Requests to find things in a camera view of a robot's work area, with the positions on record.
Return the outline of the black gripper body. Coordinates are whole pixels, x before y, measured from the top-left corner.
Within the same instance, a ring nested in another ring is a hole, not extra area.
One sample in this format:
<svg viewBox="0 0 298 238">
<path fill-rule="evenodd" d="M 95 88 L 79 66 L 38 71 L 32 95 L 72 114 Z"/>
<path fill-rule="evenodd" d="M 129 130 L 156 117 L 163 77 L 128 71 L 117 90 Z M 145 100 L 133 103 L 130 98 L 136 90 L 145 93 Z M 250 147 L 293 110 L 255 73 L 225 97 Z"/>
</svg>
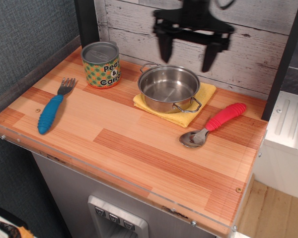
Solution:
<svg viewBox="0 0 298 238">
<path fill-rule="evenodd" d="M 166 33 L 174 39 L 202 45 L 220 43 L 227 50 L 234 28 L 215 18 L 210 12 L 209 0 L 185 0 L 179 9 L 155 10 L 153 32 Z"/>
</svg>

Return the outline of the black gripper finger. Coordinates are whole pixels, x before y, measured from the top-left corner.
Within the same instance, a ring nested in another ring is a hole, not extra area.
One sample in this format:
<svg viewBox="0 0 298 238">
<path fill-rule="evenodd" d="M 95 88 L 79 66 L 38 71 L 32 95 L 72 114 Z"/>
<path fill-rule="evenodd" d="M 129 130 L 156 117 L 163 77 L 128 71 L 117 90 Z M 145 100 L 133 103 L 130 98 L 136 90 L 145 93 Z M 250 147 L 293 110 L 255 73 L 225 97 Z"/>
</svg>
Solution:
<svg viewBox="0 0 298 238">
<path fill-rule="evenodd" d="M 202 72 L 208 72 L 217 56 L 217 53 L 222 51 L 222 45 L 220 43 L 210 43 L 206 47 Z"/>
<path fill-rule="evenodd" d="M 173 36 L 166 33 L 157 34 L 160 55 L 165 63 L 169 62 L 173 48 Z"/>
</svg>

